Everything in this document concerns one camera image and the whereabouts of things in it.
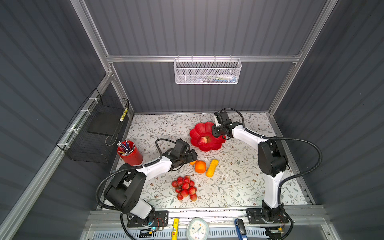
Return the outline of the fake red grape bunch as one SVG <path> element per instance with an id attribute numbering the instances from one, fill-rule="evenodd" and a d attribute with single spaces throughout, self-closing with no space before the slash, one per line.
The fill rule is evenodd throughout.
<path id="1" fill-rule="evenodd" d="M 179 201 L 189 198 L 192 202 L 198 199 L 197 184 L 191 179 L 190 176 L 178 177 L 175 181 L 171 182 L 172 187 L 177 193 Z"/>

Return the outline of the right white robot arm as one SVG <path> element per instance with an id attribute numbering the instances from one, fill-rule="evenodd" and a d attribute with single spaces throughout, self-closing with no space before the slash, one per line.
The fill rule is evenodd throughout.
<path id="1" fill-rule="evenodd" d="M 284 214 L 281 203 L 281 186 L 288 160 L 284 148 L 277 138 L 266 137 L 245 127 L 244 118 L 232 122 L 225 110 L 214 113 L 214 137 L 226 137 L 240 140 L 258 151 L 258 165 L 265 175 L 265 196 L 262 201 L 261 216 L 264 222 L 273 223 Z"/>

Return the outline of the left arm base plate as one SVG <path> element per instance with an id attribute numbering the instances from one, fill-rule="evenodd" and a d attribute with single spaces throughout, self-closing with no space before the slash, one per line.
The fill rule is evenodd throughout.
<path id="1" fill-rule="evenodd" d="M 128 228 L 139 227 L 166 227 L 169 220 L 169 211 L 151 211 L 150 214 L 142 219 L 139 216 L 128 216 Z"/>

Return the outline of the fake red peach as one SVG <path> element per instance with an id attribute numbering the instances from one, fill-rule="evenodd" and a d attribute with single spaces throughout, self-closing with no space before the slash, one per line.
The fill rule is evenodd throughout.
<path id="1" fill-rule="evenodd" d="M 208 143 L 208 138 L 207 137 L 201 137 L 198 141 L 199 146 L 206 145 Z"/>

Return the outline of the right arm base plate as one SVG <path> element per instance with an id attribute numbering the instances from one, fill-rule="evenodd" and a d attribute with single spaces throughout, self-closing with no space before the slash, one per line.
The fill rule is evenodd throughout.
<path id="1" fill-rule="evenodd" d="M 248 208 L 246 209 L 246 215 L 249 221 L 249 224 L 287 224 L 289 219 L 285 213 L 281 210 L 278 210 L 278 213 L 272 217 L 266 217 L 263 214 L 263 208 Z"/>

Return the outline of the fake yellow corn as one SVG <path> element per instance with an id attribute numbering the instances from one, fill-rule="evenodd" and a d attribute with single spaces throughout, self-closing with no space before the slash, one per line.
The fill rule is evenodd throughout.
<path id="1" fill-rule="evenodd" d="M 215 170 L 216 170 L 216 167 L 218 166 L 218 164 L 219 164 L 219 161 L 216 160 L 216 159 L 213 159 L 211 161 L 210 166 L 209 166 L 209 168 L 208 168 L 208 170 L 206 172 L 206 176 L 207 177 L 211 178 L 211 177 L 214 176 Z"/>

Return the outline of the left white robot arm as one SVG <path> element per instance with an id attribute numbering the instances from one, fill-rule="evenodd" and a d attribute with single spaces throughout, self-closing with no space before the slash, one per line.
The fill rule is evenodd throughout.
<path id="1" fill-rule="evenodd" d="M 157 139 L 155 145 L 159 151 L 157 159 L 144 165 L 123 164 L 99 184 L 95 198 L 100 207 L 137 217 L 145 226 L 152 224 L 155 208 L 141 197 L 145 184 L 198 159 L 196 151 L 182 139 Z"/>

